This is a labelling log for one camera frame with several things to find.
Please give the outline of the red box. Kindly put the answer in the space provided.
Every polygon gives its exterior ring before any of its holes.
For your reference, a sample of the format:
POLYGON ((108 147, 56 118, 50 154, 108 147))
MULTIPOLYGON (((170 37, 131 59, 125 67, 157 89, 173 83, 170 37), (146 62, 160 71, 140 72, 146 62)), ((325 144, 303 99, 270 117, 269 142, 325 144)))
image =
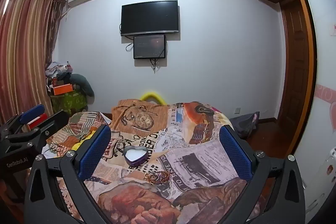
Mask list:
POLYGON ((35 118, 32 121, 30 121, 27 124, 27 128, 29 130, 32 130, 32 129, 36 128, 38 125, 40 125, 42 122, 44 122, 47 118, 48 118, 48 115, 45 114, 45 113, 43 113, 40 116, 38 116, 37 118, 35 118))

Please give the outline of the yellow cloth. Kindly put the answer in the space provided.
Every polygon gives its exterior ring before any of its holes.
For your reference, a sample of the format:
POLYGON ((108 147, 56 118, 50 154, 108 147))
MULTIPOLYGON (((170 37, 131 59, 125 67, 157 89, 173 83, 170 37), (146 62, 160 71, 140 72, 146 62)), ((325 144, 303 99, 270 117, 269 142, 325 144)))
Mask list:
POLYGON ((95 130, 94 131, 92 131, 89 135, 87 135, 83 140, 81 140, 80 142, 78 142, 78 143, 75 143, 73 146, 72 146, 72 148, 71 148, 71 150, 74 150, 74 151, 77 151, 78 150, 78 148, 86 141, 86 140, 90 140, 91 138, 92 138, 92 136, 95 134, 95 130))

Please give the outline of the orange box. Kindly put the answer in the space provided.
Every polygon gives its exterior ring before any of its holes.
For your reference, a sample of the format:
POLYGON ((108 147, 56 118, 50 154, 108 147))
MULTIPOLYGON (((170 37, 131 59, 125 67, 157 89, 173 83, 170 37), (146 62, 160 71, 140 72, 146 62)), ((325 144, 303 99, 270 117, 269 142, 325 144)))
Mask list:
POLYGON ((74 89, 73 89, 72 84, 64 84, 64 85, 60 85, 60 86, 57 86, 57 87, 52 87, 51 88, 51 94, 53 96, 58 96, 58 95, 61 95, 61 94, 72 92, 73 90, 74 89))

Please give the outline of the pile of clothes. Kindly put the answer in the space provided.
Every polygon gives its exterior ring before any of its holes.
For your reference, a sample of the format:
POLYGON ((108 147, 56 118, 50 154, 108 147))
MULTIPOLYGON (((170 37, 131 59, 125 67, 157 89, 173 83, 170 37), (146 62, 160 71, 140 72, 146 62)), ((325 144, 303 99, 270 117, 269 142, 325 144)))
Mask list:
POLYGON ((73 72, 72 66, 69 62, 59 63, 52 62, 45 70, 45 75, 48 85, 58 84, 60 81, 68 83, 71 73, 73 72))

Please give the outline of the dark bag on floor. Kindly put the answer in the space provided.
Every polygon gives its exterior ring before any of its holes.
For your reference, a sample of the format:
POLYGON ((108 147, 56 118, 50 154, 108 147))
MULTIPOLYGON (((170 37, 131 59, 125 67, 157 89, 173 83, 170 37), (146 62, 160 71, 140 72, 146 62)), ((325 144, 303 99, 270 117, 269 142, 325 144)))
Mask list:
POLYGON ((230 122, 234 131, 241 139, 247 139, 257 129, 260 112, 254 112, 231 118, 230 122))

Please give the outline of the striped red curtain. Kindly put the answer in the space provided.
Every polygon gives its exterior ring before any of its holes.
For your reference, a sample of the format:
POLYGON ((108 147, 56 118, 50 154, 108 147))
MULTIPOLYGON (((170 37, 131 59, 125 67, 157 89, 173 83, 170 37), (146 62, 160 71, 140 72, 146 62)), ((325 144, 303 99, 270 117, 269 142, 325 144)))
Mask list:
POLYGON ((42 104, 66 0, 1 0, 1 123, 42 104))

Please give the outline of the heart-shaped purple tin box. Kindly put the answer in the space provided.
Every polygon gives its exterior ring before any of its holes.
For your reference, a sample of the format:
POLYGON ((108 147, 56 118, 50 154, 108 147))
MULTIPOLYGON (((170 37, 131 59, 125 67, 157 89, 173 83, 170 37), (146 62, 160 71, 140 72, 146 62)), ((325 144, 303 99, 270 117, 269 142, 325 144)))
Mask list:
POLYGON ((149 151, 144 146, 126 146, 123 156, 127 164, 133 168, 141 166, 149 158, 149 151))

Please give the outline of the yellow hoop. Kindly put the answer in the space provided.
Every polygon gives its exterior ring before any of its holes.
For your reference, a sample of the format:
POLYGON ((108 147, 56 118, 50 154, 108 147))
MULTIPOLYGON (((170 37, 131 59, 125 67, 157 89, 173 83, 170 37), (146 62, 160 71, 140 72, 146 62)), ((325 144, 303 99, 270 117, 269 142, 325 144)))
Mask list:
POLYGON ((147 92, 143 94, 140 99, 141 101, 155 102, 157 105, 166 105, 165 100, 155 92, 147 92))

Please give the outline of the patchwork print bed cover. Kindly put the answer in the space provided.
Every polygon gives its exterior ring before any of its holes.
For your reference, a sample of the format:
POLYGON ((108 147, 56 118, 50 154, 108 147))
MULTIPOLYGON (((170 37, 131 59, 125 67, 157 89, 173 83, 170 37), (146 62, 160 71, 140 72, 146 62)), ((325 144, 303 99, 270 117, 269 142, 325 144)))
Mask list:
POLYGON ((43 152, 63 156, 105 124, 111 139, 85 185, 112 223, 217 223, 247 185, 219 140, 229 119, 197 101, 121 100, 110 121, 98 112, 77 113, 43 152), (146 147, 148 160, 129 166, 126 146, 146 147))

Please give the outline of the brown wooden door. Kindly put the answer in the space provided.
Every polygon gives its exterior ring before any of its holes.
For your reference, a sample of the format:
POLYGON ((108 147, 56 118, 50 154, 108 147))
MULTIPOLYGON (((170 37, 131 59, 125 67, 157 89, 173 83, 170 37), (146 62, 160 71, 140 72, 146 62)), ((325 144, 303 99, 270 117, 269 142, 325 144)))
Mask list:
POLYGON ((285 30, 286 65, 284 90, 278 115, 278 126, 284 134, 287 154, 298 128, 309 76, 309 42, 306 20, 299 0, 281 5, 285 30))

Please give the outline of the small black wall monitor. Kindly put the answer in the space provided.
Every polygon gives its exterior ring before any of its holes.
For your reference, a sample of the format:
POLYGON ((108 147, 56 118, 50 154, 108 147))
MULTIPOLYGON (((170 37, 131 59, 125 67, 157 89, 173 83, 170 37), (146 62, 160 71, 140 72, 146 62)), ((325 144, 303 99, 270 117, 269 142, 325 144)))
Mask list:
POLYGON ((137 59, 165 59, 165 35, 139 35, 134 37, 133 58, 137 59))

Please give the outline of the black wall television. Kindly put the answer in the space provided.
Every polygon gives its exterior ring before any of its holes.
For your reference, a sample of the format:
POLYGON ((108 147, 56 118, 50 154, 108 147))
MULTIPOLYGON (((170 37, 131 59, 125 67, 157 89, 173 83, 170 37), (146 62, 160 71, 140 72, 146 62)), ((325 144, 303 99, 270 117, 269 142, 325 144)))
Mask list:
POLYGON ((120 33, 122 36, 179 32, 177 0, 150 1, 123 5, 120 33))

